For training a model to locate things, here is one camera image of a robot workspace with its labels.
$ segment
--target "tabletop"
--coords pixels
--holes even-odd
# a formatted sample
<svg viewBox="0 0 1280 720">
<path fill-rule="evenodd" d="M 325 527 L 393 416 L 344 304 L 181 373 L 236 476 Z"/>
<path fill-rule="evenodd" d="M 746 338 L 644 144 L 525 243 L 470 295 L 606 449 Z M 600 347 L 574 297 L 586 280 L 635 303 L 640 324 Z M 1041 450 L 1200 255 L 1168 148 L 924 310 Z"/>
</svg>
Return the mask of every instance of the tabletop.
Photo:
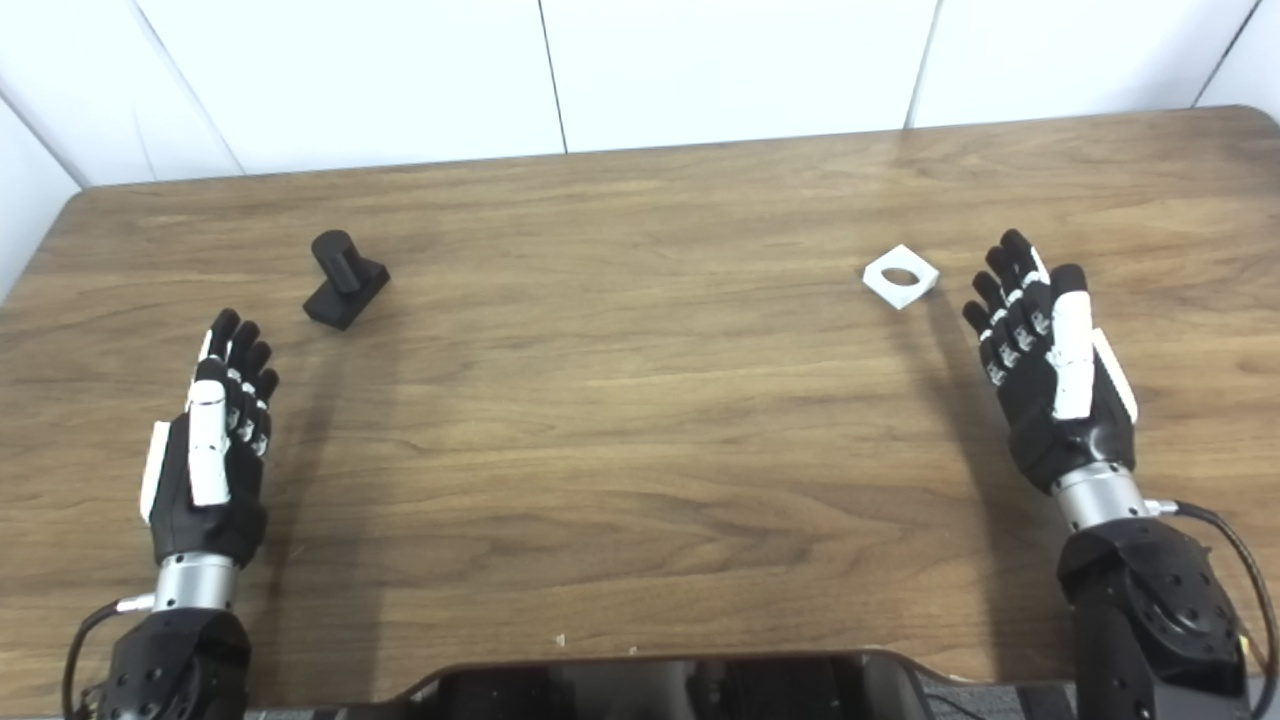
<svg viewBox="0 0 1280 720">
<path fill-rule="evenodd" d="M 79 619 L 151 589 L 151 423 L 223 306 L 283 378 L 253 705 L 858 648 L 1068 678 L 1066 530 L 1007 457 L 969 281 L 1009 227 L 1083 264 L 1140 487 L 1275 580 L 1277 200 L 1280 131 L 1239 108 L 88 190 L 0 309 L 0 708 L 54 712 Z M 301 309 L 329 228 L 392 274 L 344 333 Z M 899 243 L 942 273 L 902 311 L 860 283 Z"/>
</svg>

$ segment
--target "black device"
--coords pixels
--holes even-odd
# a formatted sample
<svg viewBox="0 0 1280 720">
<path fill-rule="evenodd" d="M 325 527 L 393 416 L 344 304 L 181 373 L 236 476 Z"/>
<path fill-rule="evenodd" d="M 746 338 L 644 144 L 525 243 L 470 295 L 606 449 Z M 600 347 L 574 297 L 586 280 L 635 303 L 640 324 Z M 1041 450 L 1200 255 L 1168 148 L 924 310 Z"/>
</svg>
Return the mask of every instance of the black device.
<svg viewBox="0 0 1280 720">
<path fill-rule="evenodd" d="M 361 258 L 355 241 L 343 231 L 325 231 L 311 241 L 311 255 L 324 270 L 325 282 L 302 309 L 317 323 L 344 331 L 392 279 L 387 265 Z"/>
</svg>

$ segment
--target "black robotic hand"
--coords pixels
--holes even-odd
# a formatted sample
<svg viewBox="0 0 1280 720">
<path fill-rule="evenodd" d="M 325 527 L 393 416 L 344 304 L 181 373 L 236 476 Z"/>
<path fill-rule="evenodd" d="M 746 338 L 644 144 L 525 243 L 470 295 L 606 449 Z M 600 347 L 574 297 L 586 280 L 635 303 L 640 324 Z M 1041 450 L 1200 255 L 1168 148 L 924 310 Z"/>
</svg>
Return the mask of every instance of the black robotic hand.
<svg viewBox="0 0 1280 720">
<path fill-rule="evenodd" d="M 205 334 L 184 411 L 155 424 L 140 510 L 157 564 L 209 552 L 243 568 L 262 543 L 268 401 L 279 375 L 266 369 L 271 348 L 257 338 L 255 323 L 223 310 Z"/>
<path fill-rule="evenodd" d="M 1133 470 L 1138 406 L 1101 329 L 1093 327 L 1084 270 L 1044 269 L 1016 229 L 987 252 L 992 273 L 968 302 L 979 355 L 1009 420 L 1009 448 L 1042 492 L 1096 462 Z"/>
</svg>

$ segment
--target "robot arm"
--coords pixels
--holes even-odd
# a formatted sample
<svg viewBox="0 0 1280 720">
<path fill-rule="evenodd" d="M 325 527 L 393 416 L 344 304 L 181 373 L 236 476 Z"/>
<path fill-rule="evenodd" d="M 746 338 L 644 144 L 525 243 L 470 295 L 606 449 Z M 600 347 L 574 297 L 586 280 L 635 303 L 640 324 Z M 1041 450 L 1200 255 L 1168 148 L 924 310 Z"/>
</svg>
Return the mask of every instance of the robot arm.
<svg viewBox="0 0 1280 720">
<path fill-rule="evenodd" d="M 257 338 L 256 324 L 223 310 L 205 336 L 183 413 L 154 428 L 140 510 L 159 578 L 155 593 L 104 609 L 150 614 L 115 643 L 97 717 L 244 715 L 250 643 L 232 606 L 237 577 L 266 530 L 259 496 L 271 434 L 268 402 L 279 383 L 266 369 L 271 350 Z M 78 642 L 64 678 L 67 720 L 78 715 L 70 703 L 77 651 Z"/>
<path fill-rule="evenodd" d="M 986 306 L 963 313 L 1019 470 L 1073 530 L 1059 580 L 1075 624 L 1080 719 L 1248 717 L 1240 623 L 1207 550 L 1156 519 L 1184 509 L 1144 500 L 1134 483 L 1138 407 L 1093 327 L 1084 272 L 1047 272 L 1018 231 L 987 264 L 992 273 L 973 282 Z"/>
</svg>

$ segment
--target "round hole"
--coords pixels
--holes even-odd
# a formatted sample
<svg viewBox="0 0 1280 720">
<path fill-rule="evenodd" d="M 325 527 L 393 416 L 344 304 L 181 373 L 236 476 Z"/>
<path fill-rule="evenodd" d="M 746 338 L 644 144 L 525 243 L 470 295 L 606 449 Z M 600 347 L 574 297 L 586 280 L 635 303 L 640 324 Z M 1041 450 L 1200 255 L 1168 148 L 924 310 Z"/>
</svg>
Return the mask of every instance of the round hole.
<svg viewBox="0 0 1280 720">
<path fill-rule="evenodd" d="M 888 282 L 902 287 L 910 287 L 920 282 L 920 278 L 915 277 L 915 273 L 911 270 L 904 270 L 902 268 L 887 268 L 881 274 L 883 274 L 884 279 Z"/>
</svg>

